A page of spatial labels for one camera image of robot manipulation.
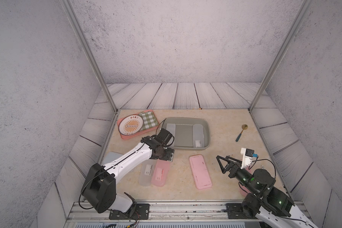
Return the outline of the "translucent pink pencil case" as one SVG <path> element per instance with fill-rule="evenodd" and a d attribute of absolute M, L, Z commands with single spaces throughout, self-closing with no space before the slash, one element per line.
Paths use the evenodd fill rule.
<path fill-rule="evenodd" d="M 151 180 L 151 184 L 157 187 L 163 187 L 166 183 L 166 179 L 168 176 L 168 172 L 170 169 L 171 162 L 169 161 L 163 161 L 158 160 L 155 169 L 154 174 Z"/>

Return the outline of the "clear pencil case with label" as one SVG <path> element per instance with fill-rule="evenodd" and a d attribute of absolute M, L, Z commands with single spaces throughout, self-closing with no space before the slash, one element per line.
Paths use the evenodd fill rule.
<path fill-rule="evenodd" d="M 157 163 L 157 160 L 154 160 L 154 159 L 149 159 L 142 163 L 140 176 L 138 180 L 138 183 L 141 186 L 148 187 L 151 185 L 156 163 Z"/>

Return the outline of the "grey plastic storage box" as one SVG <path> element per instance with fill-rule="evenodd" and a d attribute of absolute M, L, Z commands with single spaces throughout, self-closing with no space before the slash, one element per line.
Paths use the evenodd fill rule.
<path fill-rule="evenodd" d="M 201 151 L 205 150 L 210 146 L 211 133 L 210 126 L 207 121 L 200 118 L 186 118 L 186 117 L 168 117 L 162 124 L 162 128 L 166 129 L 167 124 L 176 124 L 175 140 L 171 148 L 175 150 L 190 150 L 190 151 Z M 204 129 L 204 147 L 194 148 L 193 147 L 193 125 L 201 124 Z"/>

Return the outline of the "clear frosted pencil case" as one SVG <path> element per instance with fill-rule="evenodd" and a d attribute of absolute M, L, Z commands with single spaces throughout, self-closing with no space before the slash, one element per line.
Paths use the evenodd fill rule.
<path fill-rule="evenodd" d="M 176 132 L 176 124 L 175 123 L 168 123 L 166 125 L 166 130 L 172 134 L 172 139 L 175 137 L 175 132 Z"/>

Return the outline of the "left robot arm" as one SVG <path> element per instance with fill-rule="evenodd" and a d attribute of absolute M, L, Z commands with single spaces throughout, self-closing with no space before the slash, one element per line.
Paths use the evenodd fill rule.
<path fill-rule="evenodd" d="M 174 136 L 143 137 L 132 150 L 112 162 L 91 166 L 81 189 L 83 196 L 91 209 L 98 213 L 116 210 L 126 213 L 136 204 L 135 200 L 126 193 L 118 193 L 117 184 L 136 166 L 146 160 L 169 161 L 174 154 L 170 148 Z"/>

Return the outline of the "opaque pink pencil case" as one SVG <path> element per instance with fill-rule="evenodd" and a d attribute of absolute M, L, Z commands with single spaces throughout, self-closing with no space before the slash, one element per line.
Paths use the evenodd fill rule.
<path fill-rule="evenodd" d="M 206 190 L 212 187 L 211 178 L 204 157 L 201 154 L 189 157 L 193 178 L 198 190 Z"/>

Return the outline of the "pink pencil case far right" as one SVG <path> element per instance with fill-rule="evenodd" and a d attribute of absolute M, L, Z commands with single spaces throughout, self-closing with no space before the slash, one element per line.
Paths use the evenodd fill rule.
<path fill-rule="evenodd" d="M 250 191 L 245 187 L 243 186 L 242 184 L 239 183 L 239 191 L 240 191 L 240 194 L 243 196 L 243 197 L 246 197 L 248 193 L 250 193 Z"/>

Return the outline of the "light blue pencil case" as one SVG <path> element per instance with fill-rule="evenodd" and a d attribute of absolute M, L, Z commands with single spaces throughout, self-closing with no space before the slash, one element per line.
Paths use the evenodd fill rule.
<path fill-rule="evenodd" d="M 114 160 L 119 159 L 122 157 L 122 154 L 116 152 L 109 152 L 107 155 L 104 156 L 101 165 L 106 165 L 107 163 L 113 162 Z"/>

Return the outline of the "green checked cloth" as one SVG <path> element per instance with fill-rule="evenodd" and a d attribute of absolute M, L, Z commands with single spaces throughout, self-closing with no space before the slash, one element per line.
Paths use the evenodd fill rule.
<path fill-rule="evenodd" d="M 151 129 L 159 125 L 159 121 L 153 111 L 141 112 L 138 115 L 143 119 L 141 131 Z"/>

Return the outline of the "round orange patterned plate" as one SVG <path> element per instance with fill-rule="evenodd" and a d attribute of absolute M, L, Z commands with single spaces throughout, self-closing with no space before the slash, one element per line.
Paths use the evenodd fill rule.
<path fill-rule="evenodd" d="M 143 119 L 139 115 L 130 115 L 125 117 L 118 125 L 118 130 L 121 135 L 134 135 L 141 130 Z"/>

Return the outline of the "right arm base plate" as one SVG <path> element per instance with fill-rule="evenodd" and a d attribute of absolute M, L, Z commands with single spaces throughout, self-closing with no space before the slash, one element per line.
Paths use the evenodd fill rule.
<path fill-rule="evenodd" d="M 228 219 L 256 219 L 260 207 L 261 204 L 227 203 L 224 212 Z"/>

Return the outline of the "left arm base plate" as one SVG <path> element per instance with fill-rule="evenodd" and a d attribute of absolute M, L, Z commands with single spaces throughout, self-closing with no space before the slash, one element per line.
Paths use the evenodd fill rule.
<path fill-rule="evenodd" d="M 150 212 L 150 204 L 136 203 L 126 212 L 118 210 L 110 210 L 110 220 L 148 220 Z"/>

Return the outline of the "left aluminium frame post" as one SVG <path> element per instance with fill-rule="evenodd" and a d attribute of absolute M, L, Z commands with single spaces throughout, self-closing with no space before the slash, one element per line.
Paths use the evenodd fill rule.
<path fill-rule="evenodd" d="M 73 7 L 71 5 L 71 2 L 69 0 L 61 0 L 60 1 L 61 4 L 62 4 L 62 7 L 67 15 L 67 18 L 71 24 L 71 27 L 72 29 L 74 30 L 74 33 L 76 34 L 80 44 L 81 44 L 81 47 L 84 51 L 84 54 L 89 62 L 89 64 L 91 65 L 91 68 L 95 74 L 95 77 L 96 79 L 98 80 L 99 84 L 100 84 L 100 87 L 102 89 L 102 91 L 104 92 L 104 95 L 107 99 L 107 101 L 110 103 L 110 107 L 112 109 L 113 112 L 117 112 L 118 109 L 112 99 L 112 96 L 109 92 L 109 89 L 105 83 L 105 80 L 103 78 L 103 75 L 101 73 L 101 70 L 95 60 L 95 57 L 91 51 L 91 48 L 86 40 L 86 37 L 82 31 L 82 28 L 81 28 L 81 25 L 76 17 L 76 14 L 73 10 Z"/>

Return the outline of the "aluminium frame post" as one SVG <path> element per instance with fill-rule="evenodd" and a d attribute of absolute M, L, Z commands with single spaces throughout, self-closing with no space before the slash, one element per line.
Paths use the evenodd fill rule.
<path fill-rule="evenodd" d="M 100 84 L 100 87 L 102 89 L 102 91 L 104 92 L 104 95 L 107 99 L 107 101 L 110 103 L 110 107 L 112 109 L 113 112 L 117 112 L 118 109 L 112 99 L 112 96 L 109 92 L 109 89 L 105 83 L 105 80 L 103 78 L 103 75 L 101 73 L 101 70 L 95 60 L 95 57 L 91 51 L 91 48 L 86 40 L 86 37 L 82 31 L 82 28 L 81 28 L 81 25 L 76 17 L 76 14 L 73 10 L 73 7 L 71 5 L 71 2 L 69 0 L 61 0 L 60 1 L 61 4 L 62 4 L 62 7 L 67 15 L 67 18 L 71 24 L 71 27 L 72 29 L 74 30 L 74 33 L 76 34 L 80 44 L 81 44 L 81 47 L 84 51 L 84 54 L 89 62 L 89 64 L 91 65 L 91 68 L 95 74 L 95 77 L 96 79 L 98 80 L 99 84 Z"/>
<path fill-rule="evenodd" d="M 271 65 L 267 71 L 267 73 L 265 74 L 250 107 L 248 108 L 250 114 L 256 108 L 260 98 L 262 97 L 263 92 L 267 88 L 267 86 L 270 83 L 270 81 L 271 81 L 275 71 L 277 70 L 280 62 L 284 58 L 284 56 L 285 56 L 285 54 L 289 48 L 290 43 L 294 39 L 294 37 L 297 34 L 301 24 L 304 21 L 306 15 L 308 14 L 312 3 L 313 3 L 313 0 L 304 0 L 302 2 L 302 5 L 301 5 L 295 19 L 293 20 L 292 25 L 290 26 L 290 28 L 289 28 L 289 30 L 288 30 L 280 48 L 279 48 L 279 50 L 278 50 L 274 60 L 272 61 Z"/>

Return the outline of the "right aluminium frame post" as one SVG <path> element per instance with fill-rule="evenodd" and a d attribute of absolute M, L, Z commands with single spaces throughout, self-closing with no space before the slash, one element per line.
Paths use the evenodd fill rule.
<path fill-rule="evenodd" d="M 270 81 L 271 81 L 275 71 L 277 70 L 280 62 L 284 58 L 284 56 L 285 56 L 285 54 L 289 48 L 290 43 L 294 39 L 294 37 L 297 34 L 301 24 L 304 21 L 306 15 L 308 14 L 312 3 L 313 3 L 313 0 L 304 0 L 302 2 L 302 5 L 301 5 L 295 19 L 293 20 L 292 25 L 290 26 L 290 28 L 289 28 L 289 30 L 288 30 L 280 48 L 279 48 L 279 50 L 278 50 L 274 60 L 272 61 L 271 65 L 267 71 L 267 73 L 265 74 L 250 107 L 248 108 L 250 114 L 256 108 L 260 98 L 262 97 L 263 92 L 267 88 L 267 86 L 270 83 Z"/>

